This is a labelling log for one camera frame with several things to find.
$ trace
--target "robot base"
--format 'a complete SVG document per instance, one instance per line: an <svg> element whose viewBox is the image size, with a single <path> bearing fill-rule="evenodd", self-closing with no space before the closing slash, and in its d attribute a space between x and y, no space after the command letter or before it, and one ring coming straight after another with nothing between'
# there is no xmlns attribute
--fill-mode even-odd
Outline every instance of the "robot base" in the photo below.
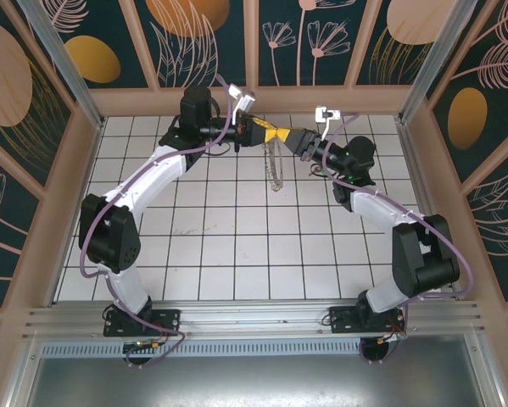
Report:
<svg viewBox="0 0 508 407"><path fill-rule="evenodd" d="M153 325L171 329L172 331L178 331L180 328L179 309L152 309L151 301L149 301L149 304L138 313L138 316ZM139 324L124 311L113 306L104 317L103 336L161 337L161 333Z"/></svg>
<svg viewBox="0 0 508 407"><path fill-rule="evenodd" d="M365 337L361 339L359 349L361 355L369 362L380 362L388 357L389 343L378 343L374 337Z"/></svg>
<svg viewBox="0 0 508 407"><path fill-rule="evenodd" d="M329 321L332 333L381 333L391 332L393 322L401 330L405 329L405 320L400 309L390 309L381 314L371 313L364 318L358 306L331 307Z"/></svg>

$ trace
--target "floral wallpaper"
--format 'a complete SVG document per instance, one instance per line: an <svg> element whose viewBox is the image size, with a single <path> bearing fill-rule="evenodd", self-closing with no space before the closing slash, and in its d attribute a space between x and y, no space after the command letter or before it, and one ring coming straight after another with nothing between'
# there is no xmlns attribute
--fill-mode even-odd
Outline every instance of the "floral wallpaper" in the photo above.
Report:
<svg viewBox="0 0 508 407"><path fill-rule="evenodd" d="M0 307L39 201L0 166Z"/></svg>
<svg viewBox="0 0 508 407"><path fill-rule="evenodd" d="M357 85L411 85L455 0L382 0Z"/></svg>
<svg viewBox="0 0 508 407"><path fill-rule="evenodd" d="M0 6L0 147L45 185L70 110Z"/></svg>
<svg viewBox="0 0 508 407"><path fill-rule="evenodd" d="M434 78L433 83L429 87L429 90L427 91L427 98L431 98L434 91L438 87L438 84L442 80L442 77L446 73L446 70L448 69L448 65L450 62L454 60L455 55L457 54L457 51L459 51L459 48L461 47L461 44L463 41L465 41L466 36L468 35L468 32L471 30L472 26L476 22L476 18L480 14L480 12L483 9L483 6L485 6L485 3L487 0L478 0L476 3L476 6L474 7L474 11L471 14L471 17L469 18L468 22L466 23L465 27L461 31L461 34L459 35L459 38L457 39L457 42L454 45L453 50L451 53L449 53L448 58L444 61L444 65L440 68L440 71L438 72L437 76Z"/></svg>
<svg viewBox="0 0 508 407"><path fill-rule="evenodd" d="M497 3L433 113L461 181L508 137L508 0Z"/></svg>
<svg viewBox="0 0 508 407"><path fill-rule="evenodd" d="M41 0L40 3L88 87L148 86L117 0ZM14 6L25 19L16 0ZM28 26L36 38L29 23Z"/></svg>
<svg viewBox="0 0 508 407"><path fill-rule="evenodd" d="M365 4L260 0L259 85L342 85Z"/></svg>
<svg viewBox="0 0 508 407"><path fill-rule="evenodd" d="M243 0L135 2L161 87L246 85Z"/></svg>
<svg viewBox="0 0 508 407"><path fill-rule="evenodd" d="M508 301L508 158L467 199L500 291Z"/></svg>

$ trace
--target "pink circle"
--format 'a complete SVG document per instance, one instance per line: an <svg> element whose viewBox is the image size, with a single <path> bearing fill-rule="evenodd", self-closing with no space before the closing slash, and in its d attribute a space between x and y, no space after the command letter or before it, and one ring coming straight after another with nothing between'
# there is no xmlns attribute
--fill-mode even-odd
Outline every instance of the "pink circle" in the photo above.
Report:
<svg viewBox="0 0 508 407"><path fill-rule="evenodd" d="M323 56L323 51L321 51L319 48L313 48L312 55L314 55L315 58L321 58Z"/></svg>
<svg viewBox="0 0 508 407"><path fill-rule="evenodd" d="M305 11L315 9L315 0L299 0L299 6Z"/></svg>

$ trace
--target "white bracket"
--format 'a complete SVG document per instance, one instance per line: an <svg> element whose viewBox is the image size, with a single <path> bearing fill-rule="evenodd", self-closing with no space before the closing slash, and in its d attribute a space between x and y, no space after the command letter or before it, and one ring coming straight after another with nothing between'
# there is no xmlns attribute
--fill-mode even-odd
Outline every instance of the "white bracket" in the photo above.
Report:
<svg viewBox="0 0 508 407"><path fill-rule="evenodd" d="M244 91L237 85L229 85L229 94L236 100L233 104L233 117L232 124L237 123L237 113L247 113L255 102L255 93L251 91Z"/></svg>
<svg viewBox="0 0 508 407"><path fill-rule="evenodd" d="M321 134L321 140L325 140L329 131L329 120L341 120L340 110L327 110L327 106L318 106L315 108L315 122L325 123L325 129Z"/></svg>

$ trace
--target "black mounting plate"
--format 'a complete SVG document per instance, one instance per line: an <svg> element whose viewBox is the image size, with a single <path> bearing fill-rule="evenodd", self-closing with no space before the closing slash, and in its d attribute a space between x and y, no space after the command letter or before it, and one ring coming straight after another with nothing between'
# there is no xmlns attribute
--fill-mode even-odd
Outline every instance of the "black mounting plate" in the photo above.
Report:
<svg viewBox="0 0 508 407"><path fill-rule="evenodd" d="M388 318L400 329L405 329L405 319L400 309L390 309L381 314L372 314L368 323L360 323L355 306L331 307L329 321L332 333L379 333L391 332L393 328Z"/></svg>
<svg viewBox="0 0 508 407"><path fill-rule="evenodd" d="M178 331L180 328L179 309L152 309L150 323ZM147 328L132 320L129 315L117 309L110 309L105 315L104 337L160 337L155 329Z"/></svg>

